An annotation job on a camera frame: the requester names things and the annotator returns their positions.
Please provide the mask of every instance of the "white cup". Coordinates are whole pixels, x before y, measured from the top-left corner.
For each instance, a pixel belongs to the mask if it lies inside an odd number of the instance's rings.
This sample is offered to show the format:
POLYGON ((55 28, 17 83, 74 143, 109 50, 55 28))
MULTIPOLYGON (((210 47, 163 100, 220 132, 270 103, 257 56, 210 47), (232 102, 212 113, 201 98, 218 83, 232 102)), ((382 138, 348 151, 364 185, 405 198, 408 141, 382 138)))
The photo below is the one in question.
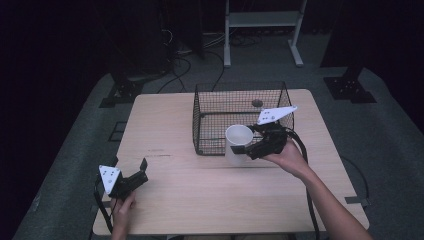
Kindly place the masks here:
POLYGON ((247 160, 245 154, 234 154, 231 146, 247 146, 253 140, 253 132, 244 125, 232 125, 225 131, 225 158, 233 166, 240 166, 247 160))

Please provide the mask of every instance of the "wire basket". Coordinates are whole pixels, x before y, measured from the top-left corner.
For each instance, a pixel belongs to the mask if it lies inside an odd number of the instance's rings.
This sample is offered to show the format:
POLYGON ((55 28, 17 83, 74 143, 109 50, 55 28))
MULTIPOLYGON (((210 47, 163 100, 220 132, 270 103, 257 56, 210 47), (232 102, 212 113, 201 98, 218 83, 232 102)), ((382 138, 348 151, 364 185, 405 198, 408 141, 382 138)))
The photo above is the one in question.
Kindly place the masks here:
MULTIPOLYGON (((291 106, 284 82, 197 84, 193 106, 193 143, 204 156, 225 154, 225 130, 235 124, 253 125, 262 108, 291 106)), ((294 127, 293 113, 278 121, 294 127)), ((255 133, 253 143, 262 137, 255 133)))

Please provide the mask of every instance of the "wooden tabletop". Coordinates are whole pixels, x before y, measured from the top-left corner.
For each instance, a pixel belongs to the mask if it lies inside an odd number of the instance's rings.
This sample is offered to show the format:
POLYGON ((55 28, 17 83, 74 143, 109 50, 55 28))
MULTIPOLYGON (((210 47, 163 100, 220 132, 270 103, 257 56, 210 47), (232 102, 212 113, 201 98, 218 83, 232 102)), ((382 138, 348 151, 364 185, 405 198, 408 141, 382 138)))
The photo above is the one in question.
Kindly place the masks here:
MULTIPOLYGON (((365 228, 368 219, 308 90, 288 91, 295 131, 309 164, 336 198, 365 228)), ((313 231, 305 186, 265 160, 233 167, 224 157, 196 155, 192 138, 193 93, 140 95, 134 102, 119 147, 117 167, 124 177, 147 159, 149 181, 137 191, 130 234, 198 235, 313 231)), ((320 230, 325 230, 315 210, 320 230)), ((109 235, 103 216, 93 225, 109 235)))

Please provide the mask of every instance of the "person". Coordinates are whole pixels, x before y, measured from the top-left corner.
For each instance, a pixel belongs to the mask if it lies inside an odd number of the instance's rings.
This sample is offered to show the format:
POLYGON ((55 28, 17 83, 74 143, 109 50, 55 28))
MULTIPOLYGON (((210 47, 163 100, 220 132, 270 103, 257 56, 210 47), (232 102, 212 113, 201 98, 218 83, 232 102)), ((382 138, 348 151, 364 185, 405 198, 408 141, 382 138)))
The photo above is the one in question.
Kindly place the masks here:
MULTIPOLYGON (((309 167, 292 139, 287 139, 287 143, 281 153, 270 154, 263 159, 277 164, 305 184, 330 239, 372 239, 362 224, 343 207, 318 175, 309 167)), ((128 198, 122 205, 117 204, 117 210, 113 214, 113 231, 115 232, 116 227, 119 234, 124 233, 121 232, 122 230, 128 231, 128 210, 133 200, 128 200, 128 202, 127 200, 128 198)))
POLYGON ((135 192, 131 192, 125 201, 115 198, 111 199, 110 204, 113 206, 112 240, 127 238, 130 227, 130 210, 134 208, 135 203, 135 192))

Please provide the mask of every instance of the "white metal stand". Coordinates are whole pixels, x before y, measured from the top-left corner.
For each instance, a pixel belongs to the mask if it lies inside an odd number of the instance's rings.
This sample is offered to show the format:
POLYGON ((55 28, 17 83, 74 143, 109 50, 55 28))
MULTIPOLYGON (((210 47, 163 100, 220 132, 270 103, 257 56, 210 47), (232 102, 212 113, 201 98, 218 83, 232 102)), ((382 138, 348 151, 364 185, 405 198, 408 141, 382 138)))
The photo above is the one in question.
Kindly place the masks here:
POLYGON ((231 66, 230 55, 230 28, 231 27, 270 27, 294 26, 293 39, 288 40, 290 50, 297 67, 303 67, 303 61, 297 50, 296 44, 302 25, 307 0, 303 0, 299 11, 287 12, 240 12, 230 13, 230 0, 225 6, 225 45, 224 66, 231 66))

